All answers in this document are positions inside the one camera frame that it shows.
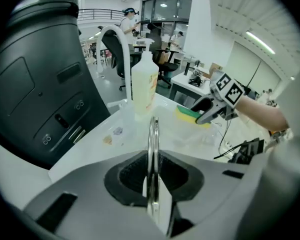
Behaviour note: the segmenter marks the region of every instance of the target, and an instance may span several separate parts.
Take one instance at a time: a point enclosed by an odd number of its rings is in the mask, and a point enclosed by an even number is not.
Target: floor
[[[185,67],[185,65],[182,65],[181,68],[172,72],[172,77],[182,73],[185,70]],[[117,75],[116,68],[111,68],[110,66],[105,67],[101,74],[104,76],[104,78],[97,77],[97,66],[95,64],[89,64],[88,68],[91,73],[92,79],[95,83],[95,86],[98,89],[100,96],[105,104],[109,102],[119,101],[127,97],[125,88],[123,88],[122,91],[119,90],[119,86],[124,85],[125,80],[121,79]],[[155,92],[168,98],[170,90],[171,89],[168,89],[168,85],[162,80],[160,80],[157,83]],[[182,104],[185,98],[186,97],[183,94],[177,93],[175,101]],[[119,110],[118,106],[109,108],[109,112],[111,114],[115,113],[117,110]]]

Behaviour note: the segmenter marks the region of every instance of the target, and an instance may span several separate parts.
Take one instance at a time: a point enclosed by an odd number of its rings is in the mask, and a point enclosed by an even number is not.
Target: sponge
[[[199,127],[209,128],[210,123],[196,124],[196,119],[201,116],[199,112],[194,112],[186,107],[177,105],[175,108],[176,118],[190,124],[195,124]]]

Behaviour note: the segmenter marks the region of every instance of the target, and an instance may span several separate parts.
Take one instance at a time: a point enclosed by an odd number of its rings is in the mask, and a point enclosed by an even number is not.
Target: railing
[[[119,10],[110,9],[80,9],[78,21],[116,21],[120,22],[124,18],[124,14]]]

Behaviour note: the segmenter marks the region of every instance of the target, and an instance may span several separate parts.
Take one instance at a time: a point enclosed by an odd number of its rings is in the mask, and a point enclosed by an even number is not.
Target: ceiling
[[[300,70],[300,30],[279,0],[210,0],[212,27],[234,36],[244,46],[262,50],[262,59],[287,78]],[[275,54],[246,34],[252,32]]]

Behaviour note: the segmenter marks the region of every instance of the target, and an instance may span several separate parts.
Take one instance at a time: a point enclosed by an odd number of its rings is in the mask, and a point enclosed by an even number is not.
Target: robotic arm
[[[225,120],[236,118],[235,106],[244,94],[236,80],[217,70],[211,76],[210,93],[200,98],[191,108],[203,113],[196,119],[198,125],[211,122],[218,115]]]

